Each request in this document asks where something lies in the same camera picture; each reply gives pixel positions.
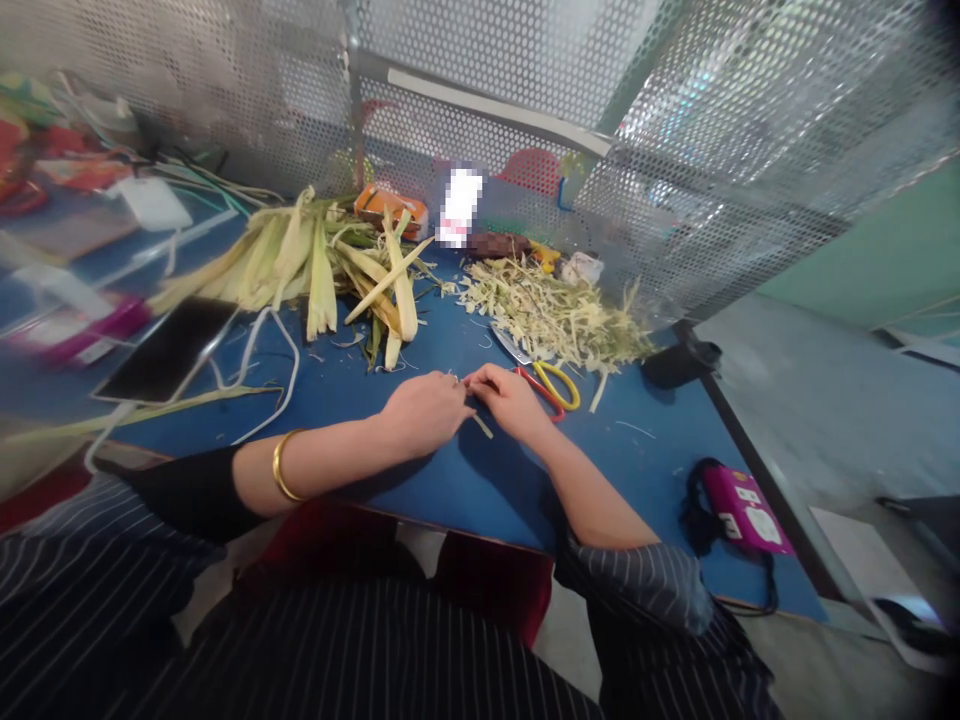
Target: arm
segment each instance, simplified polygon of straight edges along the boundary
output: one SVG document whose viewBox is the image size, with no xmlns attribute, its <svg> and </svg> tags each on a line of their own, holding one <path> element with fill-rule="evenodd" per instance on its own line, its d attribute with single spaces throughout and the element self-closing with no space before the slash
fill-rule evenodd
<svg viewBox="0 0 960 720">
<path fill-rule="evenodd" d="M 317 497 L 429 455 L 475 414 L 465 399 L 466 389 L 452 375 L 434 371 L 407 380 L 377 415 L 290 438 L 280 465 L 284 483 L 298 497 Z M 280 439 L 249 443 L 233 460 L 237 495 L 265 518 L 294 506 L 273 479 L 273 451 Z"/>
<path fill-rule="evenodd" d="M 450 375 L 408 380 L 372 418 L 291 438 L 284 480 L 314 497 L 429 454 L 473 413 L 465 397 Z M 190 600 L 194 578 L 223 558 L 222 543 L 293 506 L 273 479 L 279 439 L 126 480 L 97 476 L 0 540 L 0 718 L 46 707 L 81 669 L 107 684 L 117 670 L 108 659 L 148 630 L 172 641 L 170 616 Z"/>
<path fill-rule="evenodd" d="M 501 427 L 546 466 L 580 542 L 605 550 L 660 542 L 596 465 L 550 421 L 526 380 L 498 365 L 484 365 L 463 382 Z"/>
<path fill-rule="evenodd" d="M 464 379 L 546 466 L 570 525 L 556 578 L 587 601 L 609 717 L 779 717 L 772 674 L 700 566 L 660 543 L 597 467 L 550 422 L 527 382 L 496 365 Z"/>
</svg>

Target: black and white stripes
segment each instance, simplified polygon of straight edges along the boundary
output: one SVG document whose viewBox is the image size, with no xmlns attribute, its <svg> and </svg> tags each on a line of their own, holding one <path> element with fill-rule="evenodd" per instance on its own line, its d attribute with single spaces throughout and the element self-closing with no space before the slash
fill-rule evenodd
<svg viewBox="0 0 960 720">
<path fill-rule="evenodd" d="M 509 633 L 395 578 L 235 592 L 185 650 L 169 617 L 221 554 L 103 477 L 4 538 L 0 720 L 601 717 Z M 587 598 L 608 717 L 778 716 L 685 553 L 570 538 L 557 577 Z"/>
</svg>

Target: metal mesh partition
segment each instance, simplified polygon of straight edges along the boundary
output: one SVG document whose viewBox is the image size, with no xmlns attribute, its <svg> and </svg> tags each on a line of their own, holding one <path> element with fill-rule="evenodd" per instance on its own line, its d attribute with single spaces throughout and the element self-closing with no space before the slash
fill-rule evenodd
<svg viewBox="0 0 960 720">
<path fill-rule="evenodd" d="M 447 161 L 509 178 L 517 158 L 535 158 L 541 174 L 509 194 L 508 215 L 600 250 L 614 289 L 639 273 L 649 296 L 697 318 L 955 150 L 952 40 L 923 0 L 0 6 L 0 68 L 73 69 L 146 122 L 230 150 L 229 173 L 247 181 L 340 191 L 359 149 L 368 173 L 429 199 Z M 536 127 L 401 89 L 380 71 L 391 64 L 613 146 L 578 154 Z M 570 212 L 558 208 L 561 172 Z"/>
</svg>

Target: green wall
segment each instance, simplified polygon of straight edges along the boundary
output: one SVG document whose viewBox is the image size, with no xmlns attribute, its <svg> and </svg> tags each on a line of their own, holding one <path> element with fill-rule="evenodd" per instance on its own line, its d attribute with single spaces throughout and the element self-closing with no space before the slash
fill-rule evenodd
<svg viewBox="0 0 960 720">
<path fill-rule="evenodd" d="M 758 292 L 861 328 L 960 293 L 960 159 Z"/>
</svg>

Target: gold bangle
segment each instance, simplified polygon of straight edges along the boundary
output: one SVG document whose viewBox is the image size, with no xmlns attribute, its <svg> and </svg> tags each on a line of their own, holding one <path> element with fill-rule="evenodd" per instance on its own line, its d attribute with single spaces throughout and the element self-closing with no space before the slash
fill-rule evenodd
<svg viewBox="0 0 960 720">
<path fill-rule="evenodd" d="M 288 488 L 287 484 L 283 482 L 283 474 L 280 472 L 280 455 L 283 452 L 283 446 L 287 444 L 287 440 L 292 438 L 298 432 L 303 432 L 303 428 L 300 428 L 299 430 L 291 430 L 280 439 L 279 443 L 277 443 L 277 448 L 273 451 L 273 480 L 277 483 L 277 487 L 280 488 L 280 491 L 288 498 L 293 500 L 293 502 L 306 502 L 307 498 L 298 497 L 290 492 L 290 488 Z"/>
</svg>

